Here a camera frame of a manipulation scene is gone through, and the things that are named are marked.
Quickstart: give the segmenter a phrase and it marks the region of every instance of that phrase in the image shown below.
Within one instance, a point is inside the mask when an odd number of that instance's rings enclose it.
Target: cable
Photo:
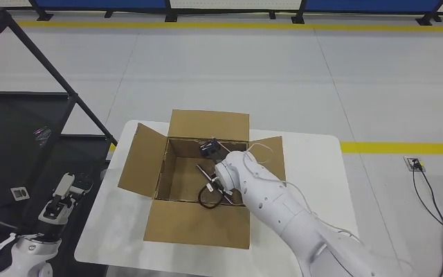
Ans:
[[[309,211],[312,215],[314,215],[314,217],[315,217],[319,222],[322,222],[324,225],[327,225],[327,226],[329,226],[329,227],[331,227],[331,228],[333,228],[333,229],[338,230],[337,233],[346,233],[346,234],[348,234],[350,237],[354,238],[357,242],[359,242],[360,244],[362,244],[363,246],[366,247],[366,245],[360,240],[360,238],[357,237],[355,234],[353,234],[351,231],[349,231],[349,230],[347,230],[347,229],[343,229],[343,228],[337,227],[337,226],[334,226],[334,225],[332,225],[332,224],[330,224],[330,223],[328,223],[328,222],[322,220],[321,218],[319,218],[319,216],[318,216],[315,212],[313,212],[313,210],[312,210],[311,207],[309,206],[309,203],[308,203],[308,201],[306,200],[306,197],[305,197],[305,195],[302,193],[301,189],[299,189],[299,187],[297,187],[297,186],[294,185],[293,183],[288,182],[288,181],[278,180],[278,179],[265,179],[265,178],[261,178],[260,176],[255,175],[254,172],[253,172],[253,171],[252,171],[252,170],[246,165],[246,162],[245,162],[245,157],[248,157],[248,158],[252,161],[252,159],[250,158],[250,156],[248,156],[247,152],[249,152],[249,150],[252,149],[252,147],[254,147],[254,145],[260,145],[260,146],[262,146],[262,147],[265,147],[265,148],[269,149],[269,150],[273,153],[273,150],[272,150],[270,147],[268,147],[268,146],[266,146],[266,145],[263,145],[263,144],[261,144],[261,143],[254,143],[254,144],[252,144],[252,146],[251,146],[250,148],[248,148],[248,149],[244,152],[244,155],[243,155],[243,164],[244,164],[244,167],[249,171],[249,173],[252,174],[252,176],[253,176],[254,178],[256,178],[256,179],[261,179],[261,180],[263,180],[263,181],[272,181],[272,182],[278,182],[278,183],[283,183],[283,184],[289,184],[290,186],[293,186],[293,187],[294,187],[294,188],[300,193],[300,195],[302,196],[303,201],[305,202],[305,205],[306,205],[306,209],[307,209],[307,211]],[[414,266],[412,266],[412,264],[411,264],[410,262],[408,262],[407,260],[403,260],[403,259],[398,258],[398,257],[393,258],[393,257],[383,256],[383,255],[381,255],[381,254],[378,254],[377,252],[374,252],[374,251],[371,250],[371,249],[370,249],[370,252],[371,252],[372,254],[377,255],[377,256],[380,256],[380,257],[382,257],[382,258],[389,258],[389,259],[396,260],[397,262],[404,262],[405,264],[407,264],[407,265],[412,269],[412,272],[417,273],[417,272],[415,271]],[[442,268],[442,273],[440,274],[439,277],[443,277],[443,268]]]
[[[417,190],[417,185],[415,184],[415,169],[413,169],[413,183],[414,183],[414,189],[415,189],[415,193],[418,196],[418,199],[420,200],[420,202],[422,203],[423,207],[428,211],[428,213],[434,217],[435,220],[437,220],[438,223],[440,223],[441,225],[443,225],[443,222],[439,221],[438,218],[436,218],[436,216],[429,210],[428,206],[423,202],[422,198],[420,197],[420,194],[418,193]]]
[[[424,179],[426,180],[426,183],[428,184],[429,189],[431,190],[431,195],[432,195],[432,202],[434,203],[434,207],[437,210],[438,215],[440,216],[441,221],[443,222],[443,216],[442,213],[440,212],[440,209],[437,206],[437,202],[435,201],[435,195],[434,195],[434,190],[432,189],[431,184],[428,181],[428,178],[426,178],[426,175],[423,172],[423,169],[420,167],[420,172],[422,173]]]
[[[223,202],[223,199],[224,199],[224,195],[222,195],[221,197],[220,197],[220,200],[216,203],[216,204],[214,204],[214,205],[212,205],[212,206],[208,206],[208,205],[206,205],[206,204],[204,204],[202,201],[201,201],[201,194],[203,193],[203,191],[205,191],[206,189],[208,189],[208,187],[205,185],[203,188],[201,188],[201,190],[199,191],[199,196],[197,197],[197,201],[199,202],[199,204],[201,205],[201,206],[203,206],[204,208],[207,208],[207,209],[209,209],[209,210],[212,210],[213,208],[217,208],[218,206],[220,206],[220,204]]]
[[[246,162],[245,162],[245,157],[248,157],[248,158],[252,161],[252,159],[250,158],[250,156],[248,156],[247,152],[250,152],[249,150],[251,150],[255,145],[260,145],[260,146],[262,146],[262,147],[264,147],[264,148],[269,149],[269,150],[272,152],[272,154],[274,153],[274,151],[273,151],[270,147],[268,147],[268,146],[266,146],[266,145],[263,145],[263,144],[261,144],[261,143],[254,143],[254,144],[252,144],[252,145],[250,146],[250,148],[248,148],[248,149],[244,152],[244,155],[243,155],[243,164],[244,164],[244,167],[249,171],[249,173],[252,174],[252,176],[254,176],[254,178],[256,178],[256,179],[260,179],[260,180],[263,180],[263,181],[272,181],[272,182],[283,183],[283,184],[288,184],[288,185],[290,185],[290,186],[293,186],[293,187],[294,187],[294,188],[300,193],[300,195],[302,196],[303,201],[305,202],[305,205],[306,205],[306,209],[309,211],[309,213],[311,213],[312,215],[314,215],[314,217],[315,217],[319,222],[322,222],[323,224],[325,224],[325,225],[327,225],[327,226],[329,226],[329,227],[331,227],[331,228],[333,228],[333,229],[339,230],[340,233],[347,233],[347,234],[349,234],[351,237],[353,237],[354,239],[356,239],[358,242],[360,242],[361,244],[363,244],[362,241],[359,239],[359,237],[357,237],[356,235],[354,235],[351,231],[346,230],[346,229],[343,229],[343,228],[340,228],[340,227],[337,227],[337,226],[334,226],[334,225],[332,225],[332,224],[330,224],[330,223],[327,223],[326,221],[322,220],[321,218],[319,218],[319,216],[318,216],[315,212],[313,212],[313,210],[311,209],[311,206],[309,205],[308,201],[306,200],[306,197],[305,197],[305,195],[302,193],[301,189],[299,189],[299,187],[297,187],[297,186],[294,185],[293,183],[288,182],[288,181],[282,181],[282,180],[279,180],[279,179],[274,179],[274,180],[272,180],[272,179],[265,179],[265,178],[261,178],[260,176],[255,175],[255,174],[252,172],[252,170],[246,165]]]
[[[420,202],[423,204],[424,208],[428,211],[428,213],[429,213],[430,215],[432,215],[432,217],[434,217],[434,219],[437,220],[438,223],[440,223],[441,225],[443,225],[443,216],[442,216],[442,212],[440,211],[440,209],[439,209],[438,206],[437,206],[437,202],[435,201],[434,190],[432,189],[432,186],[431,186],[431,184],[429,183],[428,178],[427,178],[426,175],[424,174],[423,167],[422,167],[422,165],[421,165],[421,163],[420,163],[420,161],[419,161],[418,159],[413,159],[413,163],[414,163],[414,164],[413,164],[413,183],[414,183],[415,192],[417,193],[417,196],[418,196],[418,198],[420,199]],[[423,175],[423,177],[424,177],[424,180],[425,180],[426,183],[428,184],[429,190],[431,191],[432,202],[433,202],[434,207],[435,207],[435,210],[437,210],[437,213],[438,213],[438,215],[439,215],[439,217],[440,217],[441,220],[438,220],[438,219],[436,218],[436,216],[435,216],[435,215],[434,215],[434,214],[428,209],[428,207],[424,204],[422,198],[420,197],[420,195],[419,195],[419,193],[418,193],[418,191],[417,191],[417,186],[415,185],[415,170],[416,170],[416,169],[418,169],[418,170],[422,173],[422,175]],[[443,262],[442,262],[442,268],[440,269],[440,273],[438,274],[438,276],[439,276],[439,277],[443,277]]]

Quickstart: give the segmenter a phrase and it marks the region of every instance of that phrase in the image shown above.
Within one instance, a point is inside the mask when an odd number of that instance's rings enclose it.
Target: white cable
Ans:
[[[250,156],[248,156],[248,155],[246,154],[246,152],[250,152],[249,150],[251,150],[251,149],[254,147],[254,145],[260,145],[260,146],[262,146],[262,147],[264,147],[264,148],[269,149],[269,150],[272,152],[272,154],[274,153],[274,151],[273,151],[270,147],[268,147],[268,146],[266,146],[266,145],[263,145],[263,144],[261,144],[261,143],[254,143],[254,144],[252,144],[252,145],[250,146],[250,148],[248,148],[248,149],[244,152],[244,155],[243,155],[243,164],[244,164],[244,167],[249,171],[249,173],[252,174],[252,176],[254,176],[254,178],[256,178],[256,179],[261,179],[261,180],[263,180],[263,181],[272,181],[272,182],[278,182],[278,183],[289,184],[289,185],[293,186],[293,187],[294,187],[294,188],[300,193],[300,195],[302,196],[303,201],[304,201],[305,204],[306,204],[306,209],[307,209],[307,211],[309,211],[312,215],[314,215],[314,217],[315,217],[319,222],[322,222],[324,225],[327,225],[327,226],[329,226],[329,227],[331,227],[331,228],[333,228],[333,229],[338,230],[338,233],[346,233],[346,234],[348,234],[350,237],[354,238],[356,241],[358,241],[360,244],[362,244],[363,246],[366,247],[366,245],[360,240],[360,238],[357,237],[355,234],[353,234],[351,231],[349,231],[349,230],[347,230],[347,229],[343,229],[343,228],[337,227],[337,226],[334,226],[334,225],[332,225],[332,224],[330,224],[330,223],[327,223],[326,221],[322,220],[321,218],[319,218],[319,216],[318,216],[315,212],[313,212],[313,210],[312,210],[311,207],[309,206],[309,204],[308,204],[308,202],[307,202],[307,200],[306,200],[306,197],[305,197],[305,195],[302,193],[301,189],[299,189],[299,188],[298,188],[296,185],[294,185],[293,183],[288,182],[288,181],[282,181],[282,180],[265,179],[265,178],[261,178],[260,176],[256,176],[256,175],[252,172],[252,170],[251,170],[250,168],[248,168],[248,166],[246,165],[246,163],[245,163],[245,161],[244,161],[245,157],[248,157],[248,158],[252,161],[252,159],[250,158]],[[408,262],[407,260],[403,260],[403,259],[401,259],[401,258],[397,258],[397,257],[396,257],[396,258],[393,258],[393,257],[383,256],[383,255],[381,255],[381,254],[376,253],[376,252],[373,251],[372,249],[370,249],[370,252],[373,253],[373,254],[375,254],[375,255],[378,255],[378,256],[380,256],[380,257],[382,257],[382,258],[389,258],[389,259],[396,260],[397,262],[404,262],[404,263],[406,263],[407,265],[409,265],[409,267],[413,270],[413,272],[417,273],[417,272],[415,271],[415,269],[414,269],[414,266],[412,266],[412,264],[411,264],[410,262]]]
[[[248,157],[249,159],[251,159],[247,154],[246,154],[246,152],[250,152],[250,150],[255,146],[255,145],[260,145],[260,146],[262,146],[262,147],[264,147],[264,148],[267,148],[268,150],[270,150],[271,152],[272,152],[272,154],[274,153],[274,151],[270,148],[270,147],[268,147],[268,146],[266,146],[266,145],[263,145],[263,144],[261,144],[261,143],[254,143],[254,144],[252,144],[251,146],[250,146],[250,148],[248,148],[245,152],[244,152],[244,156],[243,156],[243,164],[244,164],[244,167],[249,171],[249,173],[251,173],[252,174],[252,176],[254,176],[255,178],[257,178],[257,179],[261,179],[261,180],[263,180],[263,181],[273,181],[273,182],[278,182],[278,183],[284,183],[284,184],[289,184],[289,185],[291,185],[291,186],[293,186],[299,193],[300,193],[300,195],[302,196],[302,198],[303,198],[303,201],[305,202],[305,205],[306,205],[306,209],[319,221],[319,222],[322,222],[324,225],[327,225],[327,226],[329,226],[329,227],[331,227],[331,228],[333,228],[333,229],[336,229],[336,230],[339,230],[341,233],[347,233],[347,234],[349,234],[350,236],[352,236],[353,238],[355,238],[358,242],[360,242],[361,244],[363,244],[362,243],[362,241],[359,239],[359,237],[357,237],[356,235],[354,235],[351,231],[349,231],[349,230],[347,230],[347,229],[343,229],[343,228],[340,228],[340,227],[337,227],[337,226],[334,226],[334,225],[332,225],[332,224],[330,224],[330,223],[327,223],[326,221],[324,221],[324,220],[322,220],[321,218],[319,218],[319,216],[315,213],[315,212],[313,212],[313,210],[311,209],[311,206],[309,205],[309,203],[308,203],[308,201],[306,200],[306,197],[305,197],[305,195],[302,193],[302,191],[301,191],[301,189],[299,189],[299,187],[297,187],[296,185],[294,185],[293,183],[291,183],[291,182],[288,182],[288,181],[282,181],[282,180],[271,180],[271,179],[265,179],[265,178],[261,178],[260,176],[256,176],[253,172],[252,172],[252,170],[250,169],[250,168],[248,168],[248,166],[246,165],[246,163],[245,163],[245,161],[244,161],[244,159],[245,159],[245,157]]]

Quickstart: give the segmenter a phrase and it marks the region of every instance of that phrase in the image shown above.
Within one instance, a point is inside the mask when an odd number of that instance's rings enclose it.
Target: white table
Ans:
[[[169,123],[129,121],[84,227],[75,259],[104,265],[203,276],[301,276],[288,246],[251,216],[249,250],[144,242],[152,200],[118,188],[138,123],[164,135]],[[251,130],[251,140],[283,137],[287,180],[297,184],[318,215],[357,234],[338,139],[334,136]],[[302,200],[295,189],[293,193]]]

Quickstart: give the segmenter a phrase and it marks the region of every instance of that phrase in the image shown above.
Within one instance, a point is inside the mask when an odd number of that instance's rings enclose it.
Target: cardboard box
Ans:
[[[249,248],[250,214],[239,192],[232,197],[234,205],[223,202],[209,210],[197,203],[208,181],[196,165],[214,170],[212,160],[201,158],[199,146],[213,137],[231,151],[245,151],[253,143],[249,115],[173,110],[168,136],[138,124],[118,187],[153,199],[144,240]],[[285,179],[282,138],[258,142],[273,149],[264,166]],[[272,155],[259,146],[252,153],[258,161]],[[206,191],[201,200],[209,204],[219,198],[219,193]]]

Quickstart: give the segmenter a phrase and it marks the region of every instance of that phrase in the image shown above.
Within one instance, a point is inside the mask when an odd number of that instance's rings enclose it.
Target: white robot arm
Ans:
[[[288,244],[304,277],[392,277],[360,242],[304,209],[250,152],[230,152],[216,164],[215,174],[225,191],[239,190],[250,212]]]
[[[0,272],[0,277],[52,277],[51,264],[46,261],[57,255],[69,215],[91,187],[92,181],[84,175],[75,180],[74,175],[66,173],[38,217],[37,234],[18,236],[18,241],[11,248],[12,264]],[[15,233],[11,233],[0,244],[0,250],[14,242],[16,237]]]

